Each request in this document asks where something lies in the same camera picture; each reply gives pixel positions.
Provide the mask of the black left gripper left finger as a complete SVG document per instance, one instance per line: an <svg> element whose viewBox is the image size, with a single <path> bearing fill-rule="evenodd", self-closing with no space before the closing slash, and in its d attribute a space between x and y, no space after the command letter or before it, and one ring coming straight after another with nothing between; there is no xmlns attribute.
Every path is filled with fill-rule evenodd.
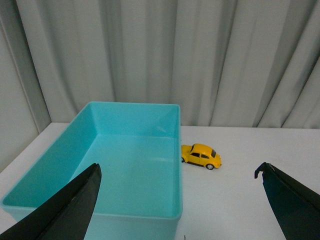
<svg viewBox="0 0 320 240"><path fill-rule="evenodd" d="M101 185L93 163L37 209L0 235L2 240L83 240Z"/></svg>

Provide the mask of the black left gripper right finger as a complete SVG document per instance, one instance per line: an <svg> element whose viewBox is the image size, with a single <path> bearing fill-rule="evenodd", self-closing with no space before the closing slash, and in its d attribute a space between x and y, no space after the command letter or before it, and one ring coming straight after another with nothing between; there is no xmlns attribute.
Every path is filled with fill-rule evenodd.
<svg viewBox="0 0 320 240"><path fill-rule="evenodd" d="M287 240L320 238L320 195L270 163L254 172L262 173L263 187Z"/></svg>

